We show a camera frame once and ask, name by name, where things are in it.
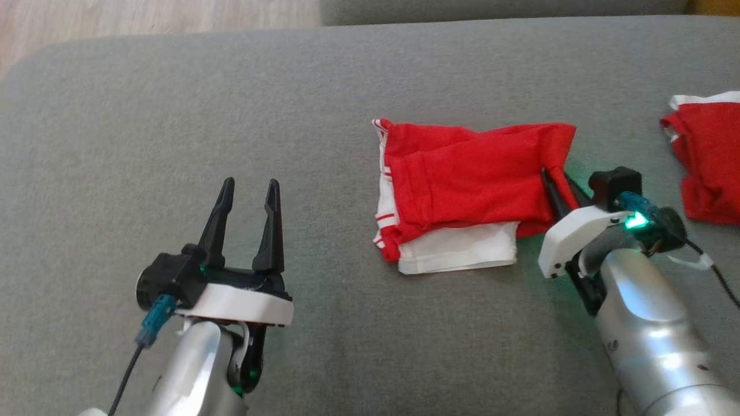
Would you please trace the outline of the yellow cushion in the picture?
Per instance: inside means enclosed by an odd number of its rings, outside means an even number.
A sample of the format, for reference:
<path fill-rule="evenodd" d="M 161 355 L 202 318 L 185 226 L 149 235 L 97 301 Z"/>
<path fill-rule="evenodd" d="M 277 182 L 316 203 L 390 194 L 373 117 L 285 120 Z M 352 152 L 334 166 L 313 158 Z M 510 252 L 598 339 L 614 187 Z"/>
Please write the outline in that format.
<path fill-rule="evenodd" d="M 740 0 L 687 0 L 689 15 L 740 17 Z"/>

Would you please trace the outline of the grey sofa seat cushion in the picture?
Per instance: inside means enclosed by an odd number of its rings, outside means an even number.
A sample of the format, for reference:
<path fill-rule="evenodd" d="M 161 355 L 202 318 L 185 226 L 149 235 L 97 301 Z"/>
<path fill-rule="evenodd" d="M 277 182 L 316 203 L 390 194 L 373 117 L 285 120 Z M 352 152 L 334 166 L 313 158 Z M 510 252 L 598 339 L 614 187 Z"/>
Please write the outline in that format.
<path fill-rule="evenodd" d="M 617 385 L 571 287 L 537 266 L 402 277 L 372 243 L 372 119 L 567 122 L 568 173 L 640 171 L 682 209 L 659 120 L 740 89 L 740 18 L 632 16 L 81 40 L 0 78 L 0 416 L 108 408 L 139 273 L 196 243 L 236 181 L 224 255 L 251 267 L 281 185 L 291 327 L 249 416 L 611 416 Z"/>

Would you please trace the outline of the red white basketball jersey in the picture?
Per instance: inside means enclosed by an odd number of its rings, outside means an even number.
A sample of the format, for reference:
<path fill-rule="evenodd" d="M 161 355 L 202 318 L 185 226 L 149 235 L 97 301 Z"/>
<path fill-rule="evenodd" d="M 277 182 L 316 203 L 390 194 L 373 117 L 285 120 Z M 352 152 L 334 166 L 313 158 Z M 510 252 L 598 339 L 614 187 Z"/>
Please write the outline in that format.
<path fill-rule="evenodd" d="M 519 239 L 554 223 L 542 179 L 577 208 L 565 176 L 576 127 L 465 127 L 372 122 L 379 139 L 373 242 L 405 276 L 508 266 Z"/>

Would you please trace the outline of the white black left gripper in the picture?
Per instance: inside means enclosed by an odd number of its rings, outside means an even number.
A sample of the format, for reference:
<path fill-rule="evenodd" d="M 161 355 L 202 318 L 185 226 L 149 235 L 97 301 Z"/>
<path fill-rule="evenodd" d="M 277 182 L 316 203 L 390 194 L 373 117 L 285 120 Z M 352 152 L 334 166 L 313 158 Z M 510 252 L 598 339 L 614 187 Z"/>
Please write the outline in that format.
<path fill-rule="evenodd" d="M 221 269 L 225 266 L 222 250 L 234 191 L 235 179 L 227 177 L 198 242 L 198 247 L 205 255 L 202 268 Z M 277 179 L 270 179 L 264 210 L 267 218 L 262 230 L 261 245 L 252 260 L 252 269 L 259 274 L 277 276 L 284 272 L 283 221 L 280 184 Z M 193 308 L 179 308 L 175 314 L 191 320 L 285 327 L 293 323 L 294 305 L 293 301 L 277 295 L 209 283 Z"/>

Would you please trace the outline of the red shorts with white stripe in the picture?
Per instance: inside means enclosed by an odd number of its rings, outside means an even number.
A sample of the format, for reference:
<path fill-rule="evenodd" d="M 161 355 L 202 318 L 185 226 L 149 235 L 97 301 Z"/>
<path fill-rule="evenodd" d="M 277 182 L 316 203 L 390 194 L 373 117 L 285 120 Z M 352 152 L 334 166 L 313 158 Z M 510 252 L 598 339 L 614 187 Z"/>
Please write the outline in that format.
<path fill-rule="evenodd" d="M 669 107 L 660 125 L 687 172 L 681 181 L 686 215 L 740 226 L 740 91 L 674 95 Z"/>

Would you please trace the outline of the grey sofa back cushion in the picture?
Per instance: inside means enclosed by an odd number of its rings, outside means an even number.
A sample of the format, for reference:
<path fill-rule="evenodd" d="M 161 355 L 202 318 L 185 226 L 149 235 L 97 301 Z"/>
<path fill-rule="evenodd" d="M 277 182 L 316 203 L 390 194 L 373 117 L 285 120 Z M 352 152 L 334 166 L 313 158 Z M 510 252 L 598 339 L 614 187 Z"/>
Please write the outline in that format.
<path fill-rule="evenodd" d="M 681 15 L 688 0 L 318 0 L 322 25 Z"/>

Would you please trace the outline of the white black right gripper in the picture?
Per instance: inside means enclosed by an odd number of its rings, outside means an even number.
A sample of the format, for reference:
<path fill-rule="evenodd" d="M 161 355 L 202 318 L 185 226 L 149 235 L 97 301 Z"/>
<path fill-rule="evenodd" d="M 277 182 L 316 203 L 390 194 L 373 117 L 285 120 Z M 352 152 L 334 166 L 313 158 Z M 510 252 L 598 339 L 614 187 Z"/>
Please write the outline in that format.
<path fill-rule="evenodd" d="M 575 200 L 571 211 L 549 171 L 542 168 L 540 174 L 553 218 L 558 221 L 546 232 L 538 257 L 539 269 L 547 279 L 566 274 L 566 264 L 571 261 L 575 263 L 577 276 L 590 276 L 599 271 L 610 252 L 621 248 L 661 253 L 685 245 L 680 237 L 648 221 L 642 213 L 605 211 L 593 206 L 584 189 L 565 173 Z"/>

